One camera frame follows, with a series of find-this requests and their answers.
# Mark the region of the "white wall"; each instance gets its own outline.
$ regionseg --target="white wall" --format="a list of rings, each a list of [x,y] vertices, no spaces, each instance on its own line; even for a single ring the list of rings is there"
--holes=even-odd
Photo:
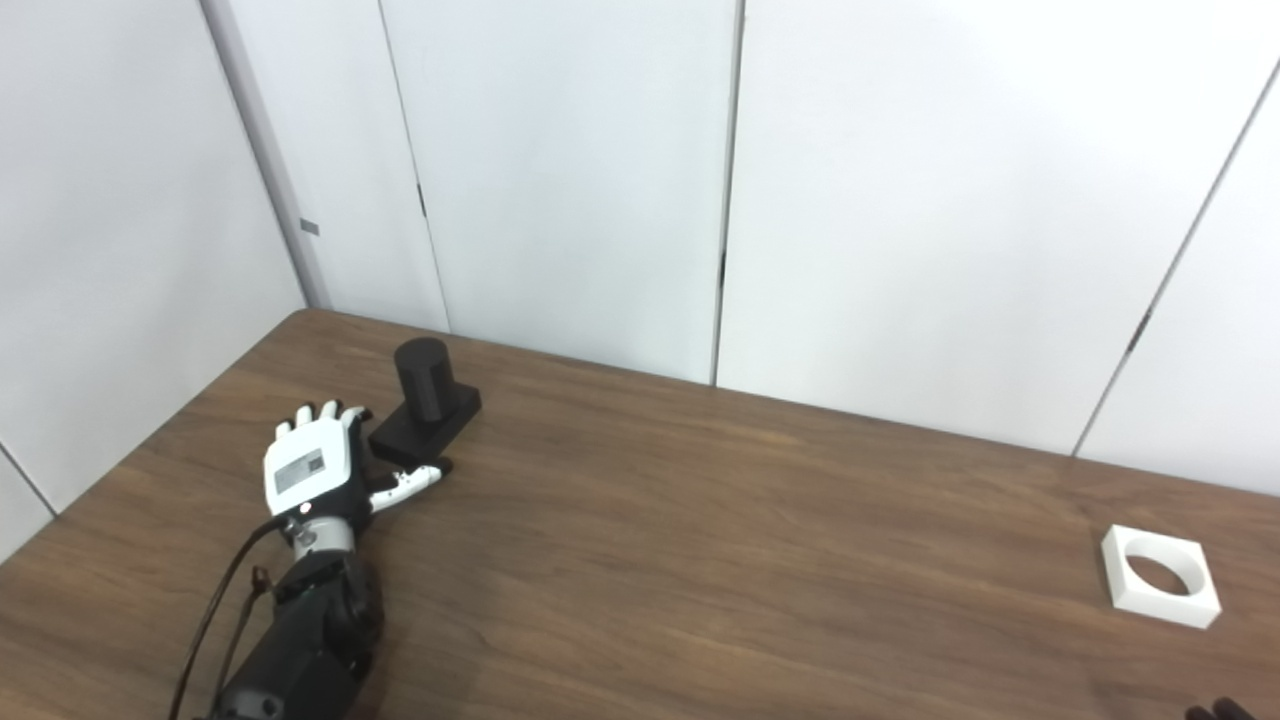
[[[708,382],[733,0],[387,0],[454,332]]]
[[[205,4],[315,304],[448,331],[378,0]]]
[[[1274,86],[1080,455],[1280,495]]]
[[[1070,452],[1280,4],[751,0],[723,387]]]
[[[0,439],[61,510],[302,300],[198,4],[0,4]]]
[[[0,562],[51,519],[52,515],[27,487],[18,469],[0,455]]]

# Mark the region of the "wooden table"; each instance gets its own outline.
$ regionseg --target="wooden table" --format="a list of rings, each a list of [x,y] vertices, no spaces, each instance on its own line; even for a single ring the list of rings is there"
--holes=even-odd
[[[0,566],[0,717],[163,717],[265,519],[276,420],[334,396],[385,415],[416,334],[293,315]],[[1277,498],[449,346],[485,407],[454,474],[365,538],[389,620],[353,717],[1178,720],[1220,694],[1280,717]],[[1112,523],[1203,542],[1217,624],[1112,610]]]

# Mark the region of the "robotic hand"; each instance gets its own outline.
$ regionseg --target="robotic hand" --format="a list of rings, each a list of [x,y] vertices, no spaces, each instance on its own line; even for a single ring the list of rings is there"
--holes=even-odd
[[[169,720],[178,720],[196,653],[244,556],[279,530],[293,548],[293,566],[278,584],[255,568],[253,592],[223,659],[207,720],[340,720],[369,674],[383,630],[378,579],[356,556],[356,538],[370,518],[439,482],[452,464],[440,452],[480,410],[480,392],[456,383],[449,354],[421,337],[396,350],[404,404],[369,436],[378,457],[399,465],[390,489],[371,492],[364,479],[364,407],[311,405],[275,428],[262,459],[271,519],[255,529],[232,559],[196,629],[178,675]],[[236,641],[253,601],[270,593],[274,620],[230,682],[223,683]]]
[[[370,516],[440,480],[448,460],[394,473],[397,486],[364,480],[364,407],[330,400],[275,428],[262,459],[266,505],[293,547],[294,564],[270,588],[274,620],[225,687],[210,720],[339,720],[369,674],[383,630],[376,575],[356,556]]]

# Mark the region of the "black object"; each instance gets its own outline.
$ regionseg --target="black object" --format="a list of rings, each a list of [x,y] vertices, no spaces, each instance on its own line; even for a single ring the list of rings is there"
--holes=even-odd
[[[404,404],[369,434],[369,448],[404,470],[434,465],[480,411],[480,391],[453,380],[449,348],[433,337],[399,346],[396,372]]]
[[[1248,710],[1240,707],[1238,702],[1229,697],[1220,697],[1213,702],[1213,711],[1210,712],[1201,706],[1187,708],[1187,720],[1254,720]]]
[[[353,552],[312,552],[273,594],[275,619],[219,693],[210,720],[340,720],[383,632],[372,569]]]

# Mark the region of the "label on robotic hand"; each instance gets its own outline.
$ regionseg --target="label on robotic hand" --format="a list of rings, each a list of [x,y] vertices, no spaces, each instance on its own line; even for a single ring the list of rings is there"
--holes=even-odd
[[[337,418],[338,404],[329,401],[312,419],[310,405],[298,409],[294,424],[280,423],[275,442],[262,457],[266,506],[279,515],[340,487],[351,478],[352,421],[362,407],[349,407]]]
[[[312,450],[275,471],[275,492],[284,492],[321,470],[324,470],[324,452]]]

